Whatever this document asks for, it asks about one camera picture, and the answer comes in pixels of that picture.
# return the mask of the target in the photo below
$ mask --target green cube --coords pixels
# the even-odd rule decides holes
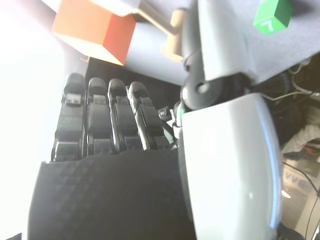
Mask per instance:
[[[253,25],[264,34],[286,29],[293,10],[289,0],[266,0],[259,5]]]

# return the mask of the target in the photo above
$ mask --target orange box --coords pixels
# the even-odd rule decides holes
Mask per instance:
[[[52,32],[80,53],[123,66],[136,20],[120,17],[89,0],[62,0]]]

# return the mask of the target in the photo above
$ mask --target sleeve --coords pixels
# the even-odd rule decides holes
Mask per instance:
[[[320,138],[320,127],[306,125],[285,144],[281,152],[283,154],[300,152],[308,142],[317,138]]]

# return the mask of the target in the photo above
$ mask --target orange cube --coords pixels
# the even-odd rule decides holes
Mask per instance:
[[[136,21],[120,17],[89,0],[62,0],[52,32],[80,53],[123,66]]]

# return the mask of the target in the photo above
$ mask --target black textured surface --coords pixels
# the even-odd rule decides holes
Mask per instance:
[[[178,153],[126,151],[43,163],[28,240],[193,240]]]

